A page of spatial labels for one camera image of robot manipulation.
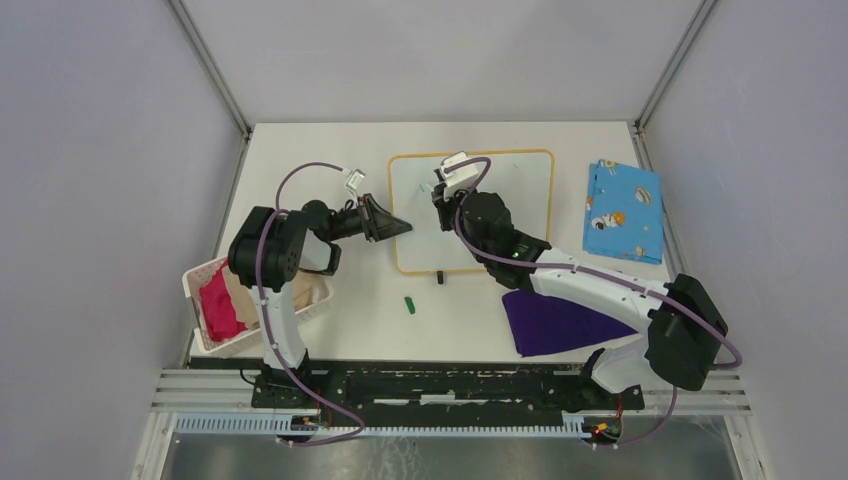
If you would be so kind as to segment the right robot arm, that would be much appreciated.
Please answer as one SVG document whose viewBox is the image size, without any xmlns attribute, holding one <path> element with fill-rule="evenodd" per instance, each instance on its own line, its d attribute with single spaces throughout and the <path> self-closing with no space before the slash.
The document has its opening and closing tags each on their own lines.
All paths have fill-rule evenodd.
<svg viewBox="0 0 848 480">
<path fill-rule="evenodd" d="M 699 391 L 718 369 L 728 325 L 699 280 L 685 274 L 671 282 L 638 280 L 580 264 L 518 230 L 496 193 L 460 190 L 449 195 L 440 183 L 431 200 L 441 229 L 455 233 L 501 286 L 575 303 L 641 334 L 638 341 L 601 348 L 590 356 L 577 382 L 585 405 L 602 408 L 617 393 L 655 379 Z"/>
</svg>

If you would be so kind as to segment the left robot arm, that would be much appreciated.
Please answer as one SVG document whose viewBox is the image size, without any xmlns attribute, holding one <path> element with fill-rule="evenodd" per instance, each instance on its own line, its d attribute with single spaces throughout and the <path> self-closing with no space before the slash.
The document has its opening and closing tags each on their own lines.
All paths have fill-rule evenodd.
<svg viewBox="0 0 848 480">
<path fill-rule="evenodd" d="M 413 226 L 393 216 L 370 194 L 349 200 L 339 210 L 320 200 L 285 211 L 255 207 L 228 251 L 228 266 L 248 289 L 260 321 L 263 365 L 256 385 L 276 387 L 290 407 L 306 405 L 314 381 L 304 371 L 307 347 L 299 332 L 294 280 L 299 273 L 332 276 L 340 264 L 338 240 L 361 236 L 379 242 L 410 233 Z"/>
</svg>

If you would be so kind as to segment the green marker cap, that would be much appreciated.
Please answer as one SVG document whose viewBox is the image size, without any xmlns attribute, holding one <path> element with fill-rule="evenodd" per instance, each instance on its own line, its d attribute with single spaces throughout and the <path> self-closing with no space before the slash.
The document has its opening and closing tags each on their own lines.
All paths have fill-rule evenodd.
<svg viewBox="0 0 848 480">
<path fill-rule="evenodd" d="M 409 296 L 406 296 L 404 298 L 404 301 L 405 301 L 405 304 L 407 306 L 407 310 L 408 310 L 409 314 L 414 315 L 416 313 L 416 307 L 415 307 L 413 299 Z"/>
</svg>

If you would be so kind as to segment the yellow framed whiteboard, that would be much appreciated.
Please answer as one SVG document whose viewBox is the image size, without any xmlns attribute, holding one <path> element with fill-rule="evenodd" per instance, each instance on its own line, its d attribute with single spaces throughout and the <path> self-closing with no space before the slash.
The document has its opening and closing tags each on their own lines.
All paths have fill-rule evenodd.
<svg viewBox="0 0 848 480">
<path fill-rule="evenodd" d="M 403 274 L 484 270 L 454 233 L 441 230 L 432 204 L 431 192 L 437 185 L 435 170 L 447 156 L 444 152 L 397 155 L 388 163 L 390 210 L 413 227 L 411 232 L 394 238 L 396 266 Z M 471 151 L 468 156 L 491 159 L 480 189 L 500 195 L 520 231 L 547 240 L 555 171 L 553 154 L 546 149 L 524 149 Z"/>
</svg>

